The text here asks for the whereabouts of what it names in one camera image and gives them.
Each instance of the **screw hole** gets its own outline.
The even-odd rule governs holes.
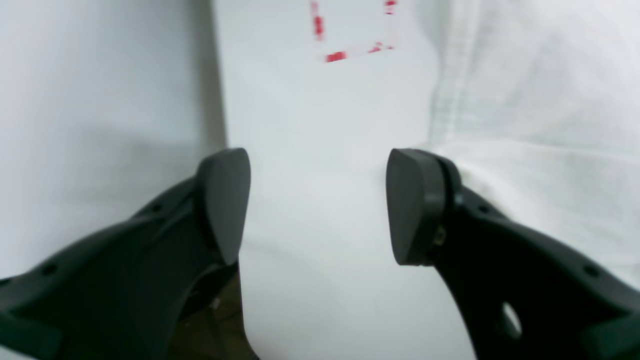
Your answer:
[[[512,339],[518,340],[522,336],[522,324],[513,306],[508,302],[502,303],[502,324],[505,333]]]
[[[593,277],[600,276],[600,272],[598,271],[598,269],[596,269],[595,267],[593,267],[591,265],[585,266],[584,267],[584,272],[586,272],[587,274],[589,274],[590,276],[593,276]]]
[[[42,275],[49,276],[58,270],[56,264],[49,264],[42,269]]]

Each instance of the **wrinkled white sheet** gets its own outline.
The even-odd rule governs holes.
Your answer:
[[[392,260],[392,147],[450,157],[509,216],[640,284],[633,2],[401,1],[397,49],[332,63],[307,3],[219,9],[230,143],[254,166],[245,322],[265,358],[472,356],[440,279]]]
[[[190,4],[0,0],[0,277],[212,149]],[[252,162],[246,331],[265,360],[473,358],[433,269],[394,263],[393,147],[452,158],[507,215],[640,287],[635,2],[400,0],[396,49],[333,63],[306,1],[216,8],[229,145]]]

